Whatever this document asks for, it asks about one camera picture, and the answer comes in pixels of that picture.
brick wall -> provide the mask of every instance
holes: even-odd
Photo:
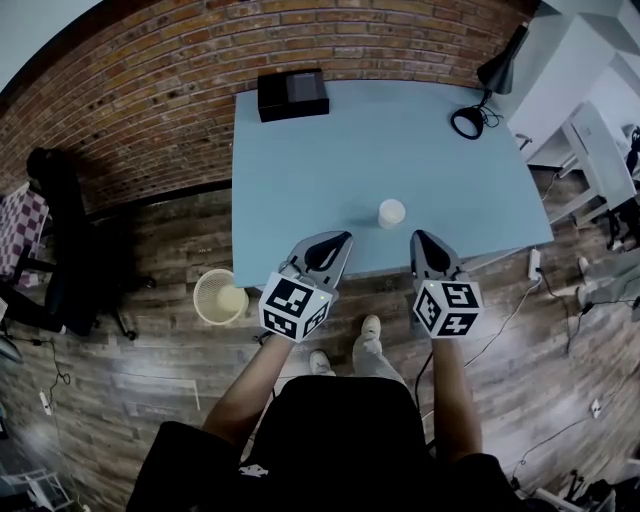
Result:
[[[475,69],[531,16],[505,0],[147,4],[14,94],[0,118],[0,191],[25,180],[36,146],[74,155],[89,211],[226,179],[234,94],[260,74],[320,67],[326,80],[474,87]]]

person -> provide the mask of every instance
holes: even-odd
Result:
[[[584,279],[576,290],[582,308],[589,303],[633,301],[640,295],[640,249],[615,254],[596,264],[581,256],[578,267]]]
[[[336,377],[326,355],[313,352],[312,375],[284,386],[240,463],[295,344],[269,337],[202,429],[176,422],[160,427],[127,510],[286,507],[293,495],[303,499],[295,502],[302,508],[327,508],[331,497],[378,507],[521,510],[498,460],[482,453],[457,342],[432,342],[434,459],[409,390],[382,353],[380,330],[378,317],[365,319],[353,347],[358,378]]]

power outlet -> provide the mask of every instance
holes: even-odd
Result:
[[[47,413],[47,416],[51,416],[51,404],[49,404],[49,398],[42,389],[40,390],[40,401],[42,402],[42,407],[44,407],[44,412]]]
[[[537,249],[531,249],[531,253],[529,254],[529,279],[532,281],[540,281],[542,276],[538,269],[540,268],[540,251]]]
[[[591,415],[595,419],[598,419],[598,416],[600,416],[601,412],[602,412],[602,406],[600,405],[600,400],[596,398],[591,404]]]

black shirt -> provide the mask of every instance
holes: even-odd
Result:
[[[268,408],[241,466],[240,455],[212,434],[164,423],[127,510],[285,506],[292,493],[306,496],[303,509],[326,508],[329,497],[358,505],[389,501],[395,509],[521,507],[495,457],[437,465],[407,388],[388,379],[291,380]]]

black box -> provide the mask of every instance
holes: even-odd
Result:
[[[329,113],[321,69],[258,77],[258,111],[263,123]]]

